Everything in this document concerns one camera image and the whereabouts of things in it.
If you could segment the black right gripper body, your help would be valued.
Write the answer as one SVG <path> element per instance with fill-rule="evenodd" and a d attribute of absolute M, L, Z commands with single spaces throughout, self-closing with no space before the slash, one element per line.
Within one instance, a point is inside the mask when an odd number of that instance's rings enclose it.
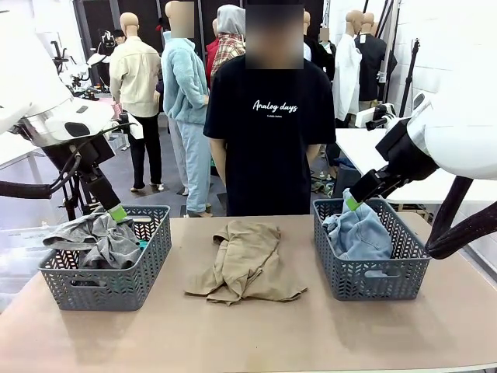
<path fill-rule="evenodd" d="M 384 183 L 410 183 L 426 179 L 439 166 L 408 134 L 408 119 L 400 119 L 376 145 L 387 165 L 376 171 Z"/>

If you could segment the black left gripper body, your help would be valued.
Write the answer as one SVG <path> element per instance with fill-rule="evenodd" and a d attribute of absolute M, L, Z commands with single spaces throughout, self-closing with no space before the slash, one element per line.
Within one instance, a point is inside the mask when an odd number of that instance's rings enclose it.
<path fill-rule="evenodd" d="M 70 172 L 77 159 L 79 164 L 76 172 L 85 182 L 107 182 L 99 165 L 115 155 L 104 135 L 76 138 L 58 145 L 44 146 L 41 150 L 59 172 L 55 182 L 62 180 L 63 175 Z"/>

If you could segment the grey melange top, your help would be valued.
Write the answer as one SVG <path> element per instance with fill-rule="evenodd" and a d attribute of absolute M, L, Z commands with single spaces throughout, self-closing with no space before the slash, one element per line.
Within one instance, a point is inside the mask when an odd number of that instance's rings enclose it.
<path fill-rule="evenodd" d="M 132 267 L 141 255 L 134 221 L 115 221 L 98 212 L 59 225 L 43 239 L 46 247 L 78 254 L 78 266 L 89 269 L 122 270 Z"/>

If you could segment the light blue denim shorts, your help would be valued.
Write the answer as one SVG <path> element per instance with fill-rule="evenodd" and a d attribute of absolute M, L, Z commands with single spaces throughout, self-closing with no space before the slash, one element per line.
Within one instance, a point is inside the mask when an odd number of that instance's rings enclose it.
<path fill-rule="evenodd" d="M 321 224 L 337 257 L 341 260 L 390 259 L 391 237 L 377 213 L 367 204 L 352 211 L 347 205 L 352 197 L 349 189 L 344 189 L 342 197 L 342 212 L 325 218 Z"/>

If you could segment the beige short-sleeved shirt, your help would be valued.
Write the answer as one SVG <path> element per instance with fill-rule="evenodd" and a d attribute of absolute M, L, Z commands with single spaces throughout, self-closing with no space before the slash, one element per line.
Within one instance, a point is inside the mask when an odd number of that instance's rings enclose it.
<path fill-rule="evenodd" d="M 192 275 L 184 292 L 233 305 L 244 299 L 292 302 L 308 290 L 280 256 L 280 228 L 234 220 L 213 235 L 214 262 Z"/>

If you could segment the white desk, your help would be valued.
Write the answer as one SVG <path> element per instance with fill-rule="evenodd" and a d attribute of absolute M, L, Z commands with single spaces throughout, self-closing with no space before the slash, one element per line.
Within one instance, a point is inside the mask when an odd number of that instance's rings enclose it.
<path fill-rule="evenodd" d="M 29 157 L 43 157 L 43 153 L 18 134 L 0 134 L 0 170 Z"/>
<path fill-rule="evenodd" d="M 377 143 L 384 136 L 384 129 L 368 131 L 365 128 L 338 128 L 335 133 L 337 145 L 361 174 L 386 165 L 386 161 L 376 149 Z M 414 181 L 395 190 L 386 199 L 396 204 L 442 204 L 453 181 L 453 175 L 438 169 L 425 180 Z M 464 201 L 497 201 L 497 180 L 474 180 Z"/>

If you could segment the mannequin in black jacket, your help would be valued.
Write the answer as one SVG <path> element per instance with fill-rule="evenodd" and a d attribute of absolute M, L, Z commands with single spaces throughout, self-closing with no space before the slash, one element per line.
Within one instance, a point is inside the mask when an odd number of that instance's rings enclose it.
<path fill-rule="evenodd" d="M 360 33 L 355 39 L 356 48 L 362 55 L 359 79 L 359 111 L 377 105 L 378 73 L 387 50 L 387 43 L 372 34 L 373 26 L 374 14 L 366 12 L 363 16 Z"/>

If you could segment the grey plastic lattice basket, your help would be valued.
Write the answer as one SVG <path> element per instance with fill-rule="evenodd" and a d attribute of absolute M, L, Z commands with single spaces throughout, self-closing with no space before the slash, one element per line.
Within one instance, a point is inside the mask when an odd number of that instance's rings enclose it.
<path fill-rule="evenodd" d="M 313 202 L 315 248 L 333 296 L 340 301 L 412 300 L 429 265 L 424 245 L 384 200 L 367 201 L 387 229 L 393 246 L 388 260 L 341 260 L 331 247 L 325 218 L 342 212 L 342 199 Z"/>
<path fill-rule="evenodd" d="M 39 265 L 57 306 L 65 311 L 137 311 L 144 304 L 169 251 L 170 207 L 126 205 L 134 233 L 146 243 L 127 269 L 85 269 L 75 251 L 52 250 Z"/>

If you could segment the mannequin in cream shirt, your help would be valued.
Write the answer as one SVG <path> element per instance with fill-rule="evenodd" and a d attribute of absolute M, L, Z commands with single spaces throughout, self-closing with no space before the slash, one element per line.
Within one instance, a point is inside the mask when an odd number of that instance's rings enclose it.
<path fill-rule="evenodd" d="M 110 92 L 114 102 L 131 114 L 143 129 L 143 138 L 128 135 L 134 167 L 136 193 L 145 188 L 144 159 L 149 160 L 151 187 L 162 191 L 162 152 L 158 129 L 159 99 L 156 92 L 161 58 L 158 52 L 138 36 L 139 20 L 132 12 L 120 16 L 126 40 L 118 45 L 109 63 Z"/>

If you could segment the mannequin in white shirt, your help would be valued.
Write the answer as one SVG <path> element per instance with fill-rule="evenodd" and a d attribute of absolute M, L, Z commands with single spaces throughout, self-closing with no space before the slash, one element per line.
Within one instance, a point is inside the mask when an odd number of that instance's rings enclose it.
<path fill-rule="evenodd" d="M 335 74 L 332 84 L 335 124 L 348 125 L 347 116 L 359 111 L 360 63 L 362 54 L 356 47 L 355 36 L 360 33 L 363 13 L 352 10 L 346 14 L 346 29 L 335 54 Z"/>

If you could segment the clear plastic storage box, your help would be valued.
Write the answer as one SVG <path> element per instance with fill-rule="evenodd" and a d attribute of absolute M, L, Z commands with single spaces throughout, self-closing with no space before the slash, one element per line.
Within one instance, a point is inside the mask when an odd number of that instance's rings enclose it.
<path fill-rule="evenodd" d="M 0 314 L 38 272 L 50 252 L 44 238 L 54 226 L 0 230 Z"/>

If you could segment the person in black T-shirt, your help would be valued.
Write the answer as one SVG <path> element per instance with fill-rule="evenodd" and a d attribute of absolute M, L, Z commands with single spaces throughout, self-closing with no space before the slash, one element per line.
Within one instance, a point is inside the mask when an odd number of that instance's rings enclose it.
<path fill-rule="evenodd" d="M 247 0 L 245 53 L 214 75 L 203 129 L 231 217 L 310 211 L 309 163 L 335 141 L 332 83 L 304 58 L 304 0 Z"/>

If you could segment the mannequin in light-blue fleece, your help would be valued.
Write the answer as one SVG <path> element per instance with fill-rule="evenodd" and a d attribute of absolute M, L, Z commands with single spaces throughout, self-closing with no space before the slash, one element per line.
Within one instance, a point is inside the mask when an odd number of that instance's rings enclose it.
<path fill-rule="evenodd" d="M 212 214 L 207 198 L 210 189 L 210 146 L 203 134 L 209 90 L 203 61 L 196 54 L 194 4 L 170 0 L 165 5 L 170 30 L 164 32 L 162 53 L 163 109 L 169 122 L 172 146 L 185 188 L 186 215 L 207 218 Z"/>

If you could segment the mannequin in red top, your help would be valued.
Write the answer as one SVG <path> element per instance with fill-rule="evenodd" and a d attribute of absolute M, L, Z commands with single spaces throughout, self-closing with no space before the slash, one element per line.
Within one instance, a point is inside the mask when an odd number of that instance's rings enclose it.
<path fill-rule="evenodd" d="M 210 86 L 211 73 L 213 70 L 214 59 L 217 53 L 219 39 L 218 39 L 218 31 L 217 31 L 217 18 L 215 18 L 212 22 L 212 28 L 214 31 L 214 41 L 206 46 L 207 51 L 207 66 L 206 66 L 206 79 L 207 85 Z"/>

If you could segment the mannequin in plaid hoodie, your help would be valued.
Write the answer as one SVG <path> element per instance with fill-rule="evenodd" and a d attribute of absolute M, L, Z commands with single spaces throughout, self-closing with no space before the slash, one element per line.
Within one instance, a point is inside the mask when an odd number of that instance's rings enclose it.
<path fill-rule="evenodd" d="M 245 10 L 236 5 L 222 5 L 217 10 L 218 47 L 210 73 L 211 81 L 224 62 L 245 53 Z"/>

